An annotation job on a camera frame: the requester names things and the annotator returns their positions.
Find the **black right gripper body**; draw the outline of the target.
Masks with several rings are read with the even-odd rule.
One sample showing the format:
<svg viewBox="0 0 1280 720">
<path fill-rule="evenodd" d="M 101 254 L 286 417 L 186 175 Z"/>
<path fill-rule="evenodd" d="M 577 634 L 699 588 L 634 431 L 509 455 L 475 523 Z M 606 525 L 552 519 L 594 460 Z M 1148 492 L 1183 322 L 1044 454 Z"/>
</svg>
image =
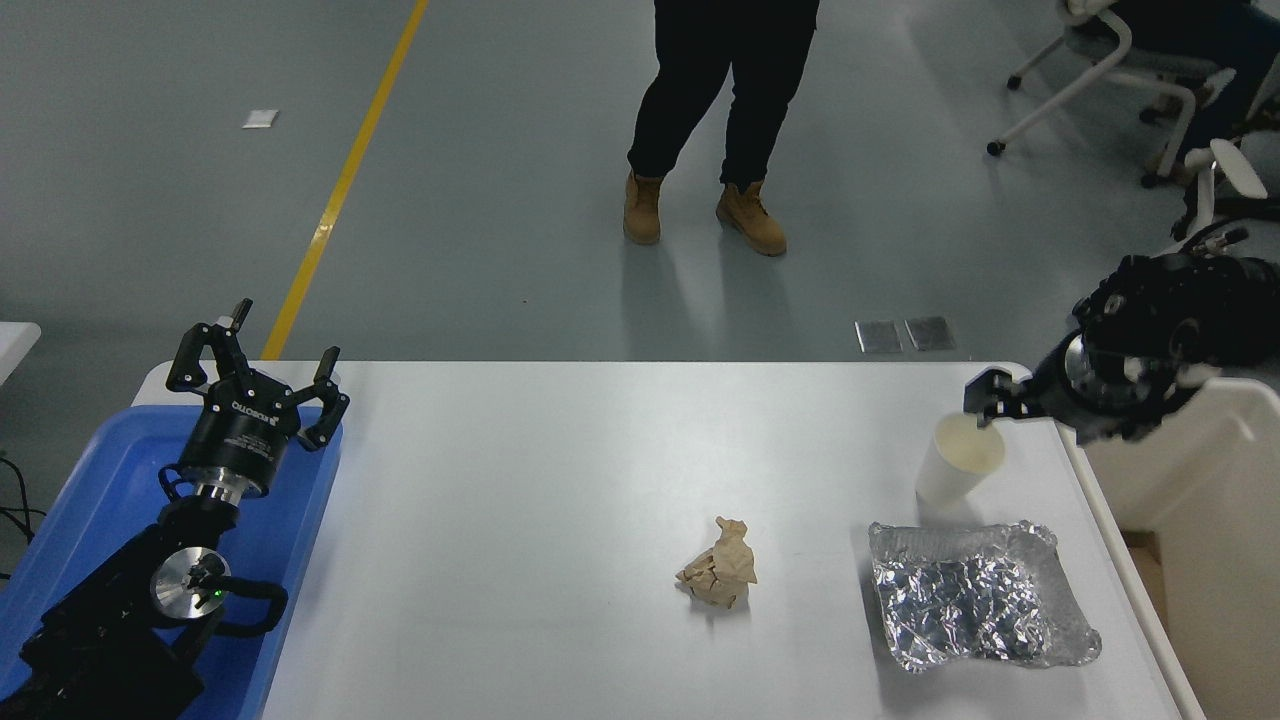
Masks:
<svg viewBox="0 0 1280 720">
<path fill-rule="evenodd" d="M 1065 427 L 1076 427 L 1078 406 L 1066 374 L 1070 345 L 1070 340 L 1059 342 L 1023 382 L 1025 419 L 1048 418 Z"/>
</svg>

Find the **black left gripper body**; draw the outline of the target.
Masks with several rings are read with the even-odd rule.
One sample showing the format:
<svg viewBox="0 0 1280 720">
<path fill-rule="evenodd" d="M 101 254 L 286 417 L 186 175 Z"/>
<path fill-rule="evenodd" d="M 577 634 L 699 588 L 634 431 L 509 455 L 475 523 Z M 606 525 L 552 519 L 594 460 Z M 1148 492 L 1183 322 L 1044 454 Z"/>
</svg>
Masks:
<svg viewBox="0 0 1280 720">
<path fill-rule="evenodd" d="M 212 383 L 204 410 L 179 457 L 179 478 L 192 486 L 223 486 L 259 498 L 270 493 L 300 413 L 285 407 L 292 388 L 251 372 L 237 382 Z"/>
</svg>

